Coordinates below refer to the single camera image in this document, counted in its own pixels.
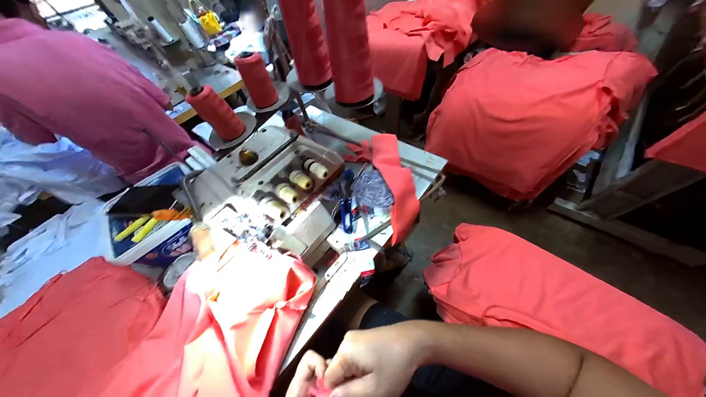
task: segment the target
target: white thread spool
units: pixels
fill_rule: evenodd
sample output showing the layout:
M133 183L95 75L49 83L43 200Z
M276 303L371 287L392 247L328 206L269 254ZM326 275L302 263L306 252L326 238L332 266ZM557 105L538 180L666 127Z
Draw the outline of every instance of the white thread spool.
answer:
M200 49L205 45L203 37L198 32L198 28L191 22L191 19L187 18L186 22L180 22L179 27L194 48Z
M162 26L162 24L155 19L155 17L150 16L147 18L147 21L155 27L157 34L162 38L162 40L164 40L164 42L170 43L174 41L174 38L169 34L169 32L167 32L164 26Z

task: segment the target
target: sewing machine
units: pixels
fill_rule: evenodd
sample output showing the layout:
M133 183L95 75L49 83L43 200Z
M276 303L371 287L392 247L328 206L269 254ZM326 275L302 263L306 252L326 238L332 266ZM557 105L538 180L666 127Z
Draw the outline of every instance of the sewing machine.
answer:
M311 265L335 228L319 195L343 168L335 151L282 126L264 126L191 186L214 245L228 244L226 232L292 251Z

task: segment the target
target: forearm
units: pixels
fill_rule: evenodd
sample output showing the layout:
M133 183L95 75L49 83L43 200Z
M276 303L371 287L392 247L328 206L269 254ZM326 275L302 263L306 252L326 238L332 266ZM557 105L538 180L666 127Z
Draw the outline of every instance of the forearm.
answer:
M532 330L412 321L423 364L451 367L516 396L661 396L612 362Z

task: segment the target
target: human hand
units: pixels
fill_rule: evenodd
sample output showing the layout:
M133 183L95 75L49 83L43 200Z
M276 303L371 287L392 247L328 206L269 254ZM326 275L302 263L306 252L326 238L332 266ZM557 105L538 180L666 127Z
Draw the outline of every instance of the human hand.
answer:
M423 321L349 331L324 374L331 397L399 396L423 365L429 338Z
M308 397L309 389L316 384L317 379L323 378L325 370L326 361L317 352L309 350L304 353L285 397Z

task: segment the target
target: yellow chalk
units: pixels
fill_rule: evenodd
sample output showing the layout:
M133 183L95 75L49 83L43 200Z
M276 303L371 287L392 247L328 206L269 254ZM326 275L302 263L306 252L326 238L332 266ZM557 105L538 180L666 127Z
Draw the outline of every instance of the yellow chalk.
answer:
M143 216L142 218L136 219L134 222L132 222L128 227L125 228L122 232L118 233L117 236L115 236L115 241L123 241L125 237L128 237L131 235L135 230L137 230L138 227L142 226L145 224L150 219L149 216Z
M154 228L154 226L159 222L159 220L156 220L154 218L150 218L150 220L142 226L137 232L135 232L135 235L133 238L130 239L132 242L141 242L143 238Z

